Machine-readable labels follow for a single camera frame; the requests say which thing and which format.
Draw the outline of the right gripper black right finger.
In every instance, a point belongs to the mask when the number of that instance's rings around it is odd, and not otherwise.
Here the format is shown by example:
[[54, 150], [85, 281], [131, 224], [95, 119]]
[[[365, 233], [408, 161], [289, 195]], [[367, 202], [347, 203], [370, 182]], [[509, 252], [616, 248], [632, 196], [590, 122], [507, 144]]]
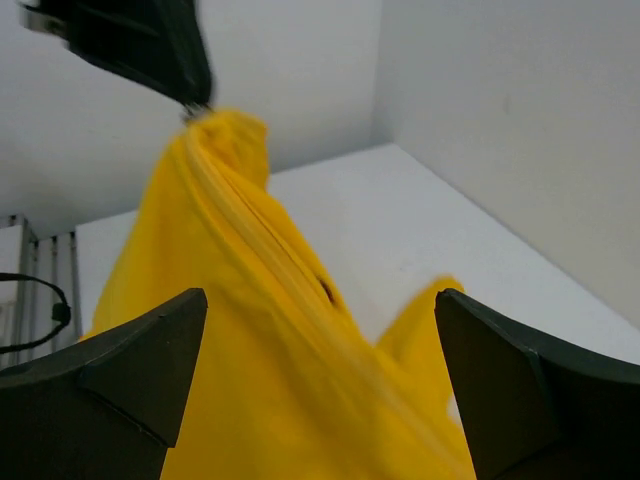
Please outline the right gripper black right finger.
[[435, 318], [477, 478], [638, 478], [638, 366], [454, 289]]

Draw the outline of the yellow jacket with patterned lining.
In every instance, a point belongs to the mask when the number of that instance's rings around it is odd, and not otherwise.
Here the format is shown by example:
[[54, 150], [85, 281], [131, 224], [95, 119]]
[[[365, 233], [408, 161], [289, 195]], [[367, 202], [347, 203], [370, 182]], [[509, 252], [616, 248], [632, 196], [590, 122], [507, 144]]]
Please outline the yellow jacket with patterned lining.
[[440, 346], [442, 276], [368, 342], [267, 190], [267, 129], [189, 121], [157, 162], [91, 331], [189, 288], [208, 311], [166, 479], [471, 479]]

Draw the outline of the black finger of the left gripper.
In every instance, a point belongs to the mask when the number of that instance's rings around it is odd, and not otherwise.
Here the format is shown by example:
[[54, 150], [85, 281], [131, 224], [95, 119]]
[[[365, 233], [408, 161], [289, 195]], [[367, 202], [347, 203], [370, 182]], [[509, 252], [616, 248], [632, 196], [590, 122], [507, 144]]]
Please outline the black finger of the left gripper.
[[187, 113], [212, 106], [216, 78], [193, 0], [19, 3], [23, 26], [60, 38], [87, 63], [151, 89]]

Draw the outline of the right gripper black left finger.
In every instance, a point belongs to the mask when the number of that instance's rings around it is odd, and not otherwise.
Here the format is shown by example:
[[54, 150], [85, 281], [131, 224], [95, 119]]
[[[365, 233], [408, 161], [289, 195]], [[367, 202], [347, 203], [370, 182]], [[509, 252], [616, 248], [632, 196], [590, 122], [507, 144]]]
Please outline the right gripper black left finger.
[[177, 444], [206, 295], [1, 372], [4, 479], [157, 479]]

